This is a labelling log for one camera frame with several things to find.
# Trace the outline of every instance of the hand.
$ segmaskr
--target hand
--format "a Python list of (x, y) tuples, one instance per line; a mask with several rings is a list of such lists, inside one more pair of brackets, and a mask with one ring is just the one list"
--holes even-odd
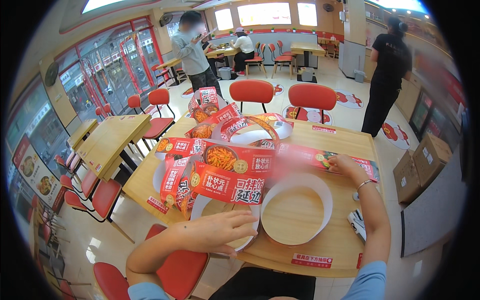
[(235, 249), (226, 245), (234, 240), (256, 236), (258, 232), (240, 226), (253, 223), (258, 217), (251, 211), (234, 210), (226, 213), (176, 223), (168, 228), (178, 241), (178, 248), (194, 252), (219, 252), (237, 256)]
[(355, 184), (364, 182), (369, 178), (365, 170), (346, 154), (332, 156), (328, 160), (328, 164), (330, 165), (330, 171), (351, 177)]

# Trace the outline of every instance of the cardboard box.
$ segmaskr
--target cardboard box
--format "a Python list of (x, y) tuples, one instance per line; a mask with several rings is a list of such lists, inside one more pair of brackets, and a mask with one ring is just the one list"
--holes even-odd
[(412, 203), (425, 189), (420, 184), (420, 178), (413, 161), (413, 150), (405, 151), (405, 154), (393, 169), (395, 178), (398, 203)]
[(452, 151), (446, 142), (427, 133), (413, 154), (420, 184), (427, 188), (452, 157)]

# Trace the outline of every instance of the refrigerator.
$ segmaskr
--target refrigerator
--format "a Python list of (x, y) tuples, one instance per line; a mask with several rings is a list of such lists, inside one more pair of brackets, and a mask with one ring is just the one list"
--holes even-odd
[(422, 90), (419, 95), (409, 124), (419, 141), (427, 132), (447, 142), (450, 149), (456, 149), (460, 141), (460, 133), (449, 115), (432, 100), (425, 90)]

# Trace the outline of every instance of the black shirt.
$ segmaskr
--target black shirt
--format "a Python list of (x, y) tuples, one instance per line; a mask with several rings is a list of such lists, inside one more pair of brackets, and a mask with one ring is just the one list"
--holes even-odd
[(378, 51), (377, 68), (372, 83), (394, 89), (402, 85), (402, 77), (412, 70), (412, 55), (402, 38), (393, 34), (381, 34), (373, 43)]

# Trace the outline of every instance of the woman in white shirt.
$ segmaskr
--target woman in white shirt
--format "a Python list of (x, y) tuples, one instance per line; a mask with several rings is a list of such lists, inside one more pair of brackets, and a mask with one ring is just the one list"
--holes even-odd
[(230, 41), (230, 44), (233, 48), (240, 48), (241, 52), (235, 54), (233, 58), (235, 61), (234, 69), (238, 76), (245, 76), (245, 60), (251, 60), (254, 57), (253, 43), (243, 28), (237, 28), (235, 34), (238, 36), (237, 41), (235, 43)]

